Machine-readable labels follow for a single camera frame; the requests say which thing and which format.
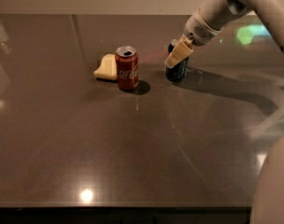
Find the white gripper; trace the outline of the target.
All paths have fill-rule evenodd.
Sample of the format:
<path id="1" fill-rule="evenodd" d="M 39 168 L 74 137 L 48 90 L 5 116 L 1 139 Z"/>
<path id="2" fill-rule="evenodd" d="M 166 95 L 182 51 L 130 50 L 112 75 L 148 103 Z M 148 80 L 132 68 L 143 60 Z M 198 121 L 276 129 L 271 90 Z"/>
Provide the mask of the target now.
<path id="1" fill-rule="evenodd" d="M 193 53 L 193 44 L 207 44 L 228 23 L 249 12 L 250 8 L 238 0 L 205 0 L 187 20 L 182 39 L 171 41 L 173 48 L 164 62 L 165 66 L 175 67 Z"/>

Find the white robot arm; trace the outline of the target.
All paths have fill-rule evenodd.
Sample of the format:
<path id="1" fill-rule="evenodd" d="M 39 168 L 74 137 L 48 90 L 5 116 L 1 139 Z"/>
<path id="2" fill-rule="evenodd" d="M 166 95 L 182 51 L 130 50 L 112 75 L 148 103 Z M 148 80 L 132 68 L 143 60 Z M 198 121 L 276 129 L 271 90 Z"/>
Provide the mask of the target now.
<path id="1" fill-rule="evenodd" d="M 205 0 L 188 19 L 183 35 L 165 60 L 168 68 L 203 46 L 231 21 L 255 12 L 284 55 L 284 0 Z M 267 152 L 249 224 L 284 224 L 284 135 Z"/>

